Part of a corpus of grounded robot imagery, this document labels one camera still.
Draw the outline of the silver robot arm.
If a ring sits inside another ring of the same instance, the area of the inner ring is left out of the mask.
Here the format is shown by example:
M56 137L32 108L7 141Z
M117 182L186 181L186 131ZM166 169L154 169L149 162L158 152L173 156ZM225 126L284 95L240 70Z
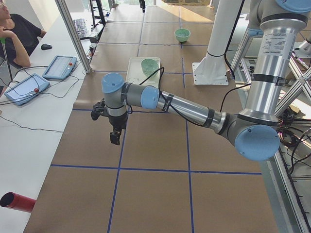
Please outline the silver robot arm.
M264 161L276 154L280 140L276 105L285 82L296 35L306 27L311 11L308 0L253 0L249 21L232 61L235 68L255 37L261 38L255 70L242 110L236 114L204 107L162 91L160 87L126 82L118 73L102 79L104 98L100 115L113 126L112 144L119 144L126 128L127 107L160 109L181 116L190 123L213 129L227 139L243 157Z

